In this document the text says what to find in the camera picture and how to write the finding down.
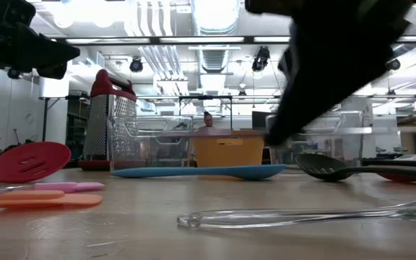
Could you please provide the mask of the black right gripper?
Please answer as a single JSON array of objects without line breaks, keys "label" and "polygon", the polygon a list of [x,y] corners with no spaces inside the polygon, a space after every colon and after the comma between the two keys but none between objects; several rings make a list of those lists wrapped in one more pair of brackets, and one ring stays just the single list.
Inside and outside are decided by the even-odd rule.
[{"label": "black right gripper", "polygon": [[[286,75],[287,86],[266,143],[283,143],[385,74],[391,45],[409,26],[405,16],[412,4],[410,0],[246,0],[246,11],[252,14],[292,18],[288,49],[277,66]],[[314,43],[336,51],[297,50]]]}]

